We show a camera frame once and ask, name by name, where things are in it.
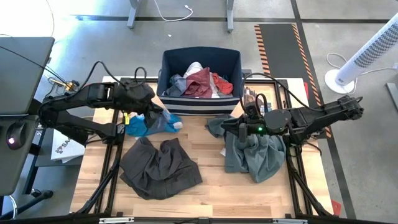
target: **laundry basket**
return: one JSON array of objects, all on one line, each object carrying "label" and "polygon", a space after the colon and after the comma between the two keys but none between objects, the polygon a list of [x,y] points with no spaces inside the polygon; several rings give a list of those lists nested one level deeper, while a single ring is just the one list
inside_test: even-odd
[{"label": "laundry basket", "polygon": [[[193,62],[201,63],[203,68],[217,73],[233,84],[232,97],[194,98],[186,96],[165,96],[171,87],[170,77],[183,75]],[[218,47],[187,47],[166,50],[163,53],[162,69],[159,73],[156,95],[173,114],[214,116],[229,114],[239,103],[242,84],[241,53],[237,50]]]}]

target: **concrete floor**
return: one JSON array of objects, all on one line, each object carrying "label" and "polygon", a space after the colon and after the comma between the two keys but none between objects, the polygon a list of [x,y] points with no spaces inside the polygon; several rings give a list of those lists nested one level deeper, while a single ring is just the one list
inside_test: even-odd
[{"label": "concrete floor", "polygon": [[[289,0],[235,0],[235,17],[294,18]],[[118,76],[132,75],[138,66],[144,66],[149,75],[157,75],[162,52],[167,49],[196,45],[219,46],[239,50],[243,68],[261,71],[254,24],[235,22],[232,34],[226,32],[225,22],[137,22],[129,30],[124,21],[78,21],[70,14],[127,16],[128,0],[49,0],[55,16],[56,44],[51,54],[50,67],[66,80],[80,82],[96,60],[104,61]],[[224,17],[225,1],[214,0],[158,0],[164,16],[185,16],[188,4],[195,17]],[[303,19],[389,19],[398,12],[394,0],[297,0]],[[144,1],[139,16],[159,17],[153,1]],[[45,1],[0,1],[0,34],[14,36],[46,36],[51,34],[52,21]],[[330,69],[325,57],[336,52],[349,58],[382,24],[304,24],[310,54],[325,101],[339,97],[324,84],[323,76]],[[394,48],[372,68],[391,67],[397,61]],[[98,82],[105,75],[98,68],[90,82]],[[363,76],[358,81],[354,96],[364,96],[363,118],[355,122],[336,123],[332,126],[338,152],[345,172],[356,217],[363,220],[398,223],[398,167],[396,158],[396,127],[398,112],[384,86],[398,82],[393,71],[377,72]],[[51,86],[42,79],[35,98],[42,100]],[[73,114],[90,116],[93,110],[73,110]],[[330,153],[325,141],[323,165],[331,198],[342,202],[336,183]],[[14,193],[19,205],[30,199],[20,191],[27,176],[28,158],[21,181]],[[55,192],[53,198],[36,205],[20,217],[43,217],[68,213],[79,167],[40,168],[35,188],[48,188]],[[10,209],[6,199],[4,210]]]}]

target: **wooden table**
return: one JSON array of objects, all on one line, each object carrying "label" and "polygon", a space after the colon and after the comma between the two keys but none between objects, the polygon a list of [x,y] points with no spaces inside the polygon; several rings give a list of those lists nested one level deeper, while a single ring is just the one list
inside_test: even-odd
[{"label": "wooden table", "polygon": [[[104,81],[109,82],[110,80],[105,77]],[[288,79],[288,83],[289,90],[303,102],[307,102],[302,79]],[[246,86],[256,93],[266,94],[268,102],[271,102],[272,108],[276,109],[277,103],[272,85],[250,84]],[[282,89],[280,92],[281,98],[284,99]],[[163,106],[158,97],[155,97],[153,102]],[[292,105],[300,107],[300,104],[293,98]],[[239,116],[241,113],[242,109],[238,105],[232,115]],[[94,121],[108,123],[111,122],[112,115],[113,110],[97,109]],[[203,183],[166,200],[144,200],[121,179],[118,179],[113,215],[116,212],[124,212],[124,216],[132,217],[280,218],[284,217],[286,213],[291,213],[294,216],[286,163],[274,176],[259,184],[254,183],[249,174],[227,174],[224,171],[224,157],[220,154],[221,149],[224,148],[224,141],[222,138],[214,138],[205,129],[206,119],[207,117],[182,116],[183,129],[179,133],[159,133],[148,136],[157,149],[162,141],[179,138],[181,146],[198,164]],[[135,141],[135,137],[126,135],[122,156]],[[100,142],[86,147],[70,207],[71,212],[81,208],[97,188],[100,182],[105,148],[106,145]],[[324,208],[333,213],[320,153],[312,146],[306,145],[303,147],[302,158],[308,187]],[[108,192],[108,189],[104,192],[102,209],[106,206]],[[297,192],[301,209],[305,211],[302,192],[298,185]]]}]

